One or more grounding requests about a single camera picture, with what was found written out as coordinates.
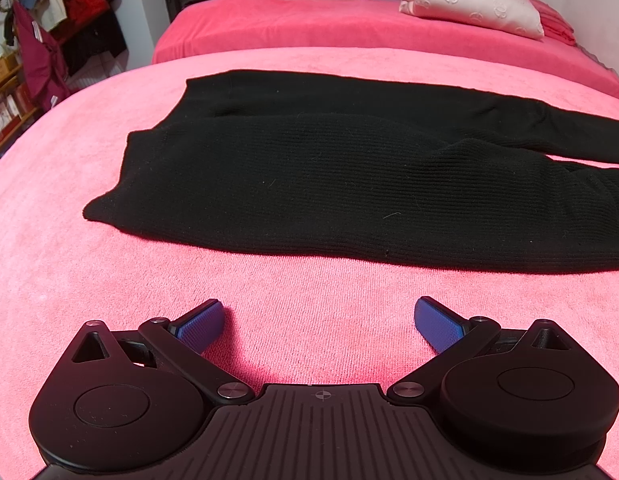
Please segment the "black knit pants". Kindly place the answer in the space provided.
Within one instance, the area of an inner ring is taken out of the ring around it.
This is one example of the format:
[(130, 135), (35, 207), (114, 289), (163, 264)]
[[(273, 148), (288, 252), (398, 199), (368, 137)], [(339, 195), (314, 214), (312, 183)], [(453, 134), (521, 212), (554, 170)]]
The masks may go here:
[(232, 70), (128, 136), (86, 219), (223, 252), (619, 270), (619, 122), (451, 86)]

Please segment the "pink blanket on near bed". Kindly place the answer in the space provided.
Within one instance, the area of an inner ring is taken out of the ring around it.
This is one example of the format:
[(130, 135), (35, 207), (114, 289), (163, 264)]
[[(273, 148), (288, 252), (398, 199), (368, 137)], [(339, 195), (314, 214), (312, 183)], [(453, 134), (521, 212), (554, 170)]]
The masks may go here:
[(108, 78), (35, 122), (0, 160), (0, 474), (44, 463), (28, 413), (80, 326), (133, 330), (210, 298), (227, 308), (206, 356), (266, 382), (389, 386), (431, 358), (413, 324), (429, 295), (463, 316), (525, 328), (550, 318), (619, 383), (619, 272), (541, 276), (356, 260), (224, 254), (154, 243), (85, 220), (113, 188), (129, 133), (160, 122), (190, 78), (293, 70), (448, 84), (619, 120), (619, 100), (535, 70), (395, 49), (283, 48), (199, 55)]

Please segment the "wooden shelf with items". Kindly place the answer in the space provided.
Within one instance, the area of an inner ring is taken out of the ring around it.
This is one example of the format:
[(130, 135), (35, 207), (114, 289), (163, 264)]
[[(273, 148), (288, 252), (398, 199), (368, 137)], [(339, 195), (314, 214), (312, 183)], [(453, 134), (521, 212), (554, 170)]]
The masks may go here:
[(20, 52), (0, 56), (0, 157), (38, 117)]

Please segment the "red folded cloth behind pillow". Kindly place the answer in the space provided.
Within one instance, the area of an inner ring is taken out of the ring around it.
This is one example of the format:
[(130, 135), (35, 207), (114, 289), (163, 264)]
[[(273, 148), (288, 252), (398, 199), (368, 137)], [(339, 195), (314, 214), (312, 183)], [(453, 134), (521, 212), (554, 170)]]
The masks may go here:
[(541, 18), (541, 26), (543, 26), (546, 37), (560, 41), (570, 47), (577, 46), (574, 28), (557, 10), (541, 0), (530, 0), (530, 3), (533, 4)]

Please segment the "pale pink satin pillow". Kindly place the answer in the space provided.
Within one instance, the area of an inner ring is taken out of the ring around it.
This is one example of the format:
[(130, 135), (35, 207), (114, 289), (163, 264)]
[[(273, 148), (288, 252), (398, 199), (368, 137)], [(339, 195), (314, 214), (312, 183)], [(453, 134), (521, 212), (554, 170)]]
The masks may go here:
[(531, 39), (545, 36), (541, 16), (530, 0), (402, 0), (399, 11)]

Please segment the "hanging clothes on rack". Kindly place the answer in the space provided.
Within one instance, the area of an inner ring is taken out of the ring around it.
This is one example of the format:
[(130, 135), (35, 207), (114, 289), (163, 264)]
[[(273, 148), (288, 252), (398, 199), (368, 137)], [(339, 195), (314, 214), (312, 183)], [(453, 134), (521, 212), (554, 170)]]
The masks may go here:
[(32, 102), (51, 110), (73, 93), (70, 78), (102, 54), (118, 58), (127, 44), (117, 0), (13, 0), (4, 40), (17, 41)]

